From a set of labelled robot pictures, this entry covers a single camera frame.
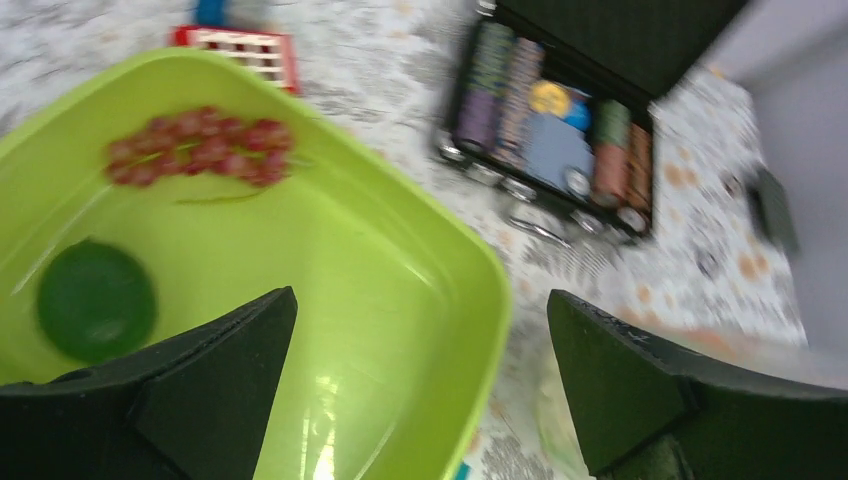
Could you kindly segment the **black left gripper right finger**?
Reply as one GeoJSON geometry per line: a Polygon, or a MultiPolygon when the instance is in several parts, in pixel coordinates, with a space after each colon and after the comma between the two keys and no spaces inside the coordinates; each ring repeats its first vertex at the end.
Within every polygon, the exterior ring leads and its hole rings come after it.
{"type": "Polygon", "coordinates": [[[599,479],[843,479],[847,392],[736,366],[554,290],[548,325],[599,479]]]}

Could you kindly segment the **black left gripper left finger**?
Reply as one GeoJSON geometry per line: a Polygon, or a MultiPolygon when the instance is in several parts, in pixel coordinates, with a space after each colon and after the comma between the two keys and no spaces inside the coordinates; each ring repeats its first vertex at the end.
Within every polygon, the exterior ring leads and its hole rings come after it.
{"type": "Polygon", "coordinates": [[[249,479],[298,311],[275,289],[133,354],[1,388],[5,479],[249,479]]]}

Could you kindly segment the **clear pink zip top bag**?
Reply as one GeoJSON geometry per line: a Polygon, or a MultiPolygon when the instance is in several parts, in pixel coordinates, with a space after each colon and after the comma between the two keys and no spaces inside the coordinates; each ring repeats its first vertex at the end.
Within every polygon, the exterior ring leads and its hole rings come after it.
{"type": "MultiPolygon", "coordinates": [[[[729,331],[632,326],[752,371],[847,392],[847,358],[843,354],[757,340],[729,331]]],[[[589,473],[578,444],[553,346],[540,380],[538,420],[544,446],[564,465],[567,474],[573,479],[596,479],[589,473]]]]}

